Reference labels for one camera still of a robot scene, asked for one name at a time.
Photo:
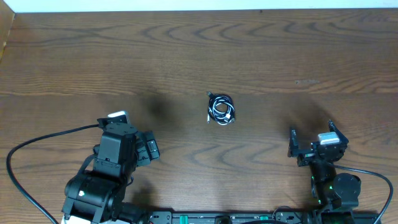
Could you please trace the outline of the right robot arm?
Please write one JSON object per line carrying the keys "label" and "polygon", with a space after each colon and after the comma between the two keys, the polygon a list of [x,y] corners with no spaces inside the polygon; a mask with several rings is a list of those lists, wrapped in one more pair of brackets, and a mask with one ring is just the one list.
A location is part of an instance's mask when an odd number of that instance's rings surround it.
{"label": "right robot arm", "polygon": [[348,147],[349,140],[338,130],[333,121],[329,131],[317,136],[309,149],[299,148],[297,133],[290,129],[288,156],[297,159],[299,167],[309,166],[312,174],[312,192],[320,208],[317,215],[326,212],[345,212],[359,205],[361,180],[348,173],[336,173],[339,161]]}

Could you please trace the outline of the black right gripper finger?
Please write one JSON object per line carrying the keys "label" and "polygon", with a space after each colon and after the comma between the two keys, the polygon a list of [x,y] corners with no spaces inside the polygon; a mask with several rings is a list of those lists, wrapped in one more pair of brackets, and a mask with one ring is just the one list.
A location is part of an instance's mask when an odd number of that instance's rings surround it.
{"label": "black right gripper finger", "polygon": [[289,131],[289,149],[288,149],[288,157],[297,157],[297,153],[299,150],[299,144],[297,141],[297,134],[295,129],[290,128]]}
{"label": "black right gripper finger", "polygon": [[331,119],[328,121],[328,128],[329,128],[330,132],[336,133],[336,135],[340,139],[346,139],[346,136],[344,134],[342,134],[342,132],[336,127],[336,125],[334,124],[334,122]]}

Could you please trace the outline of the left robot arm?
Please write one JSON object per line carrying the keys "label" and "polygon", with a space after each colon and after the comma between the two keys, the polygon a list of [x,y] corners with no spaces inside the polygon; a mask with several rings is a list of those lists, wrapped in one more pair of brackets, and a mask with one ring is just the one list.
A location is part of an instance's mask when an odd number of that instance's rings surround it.
{"label": "left robot arm", "polygon": [[123,209],[132,173],[160,157],[152,131],[142,132],[128,123],[99,124],[103,133],[77,174],[65,187],[63,221],[85,223],[115,221]]}

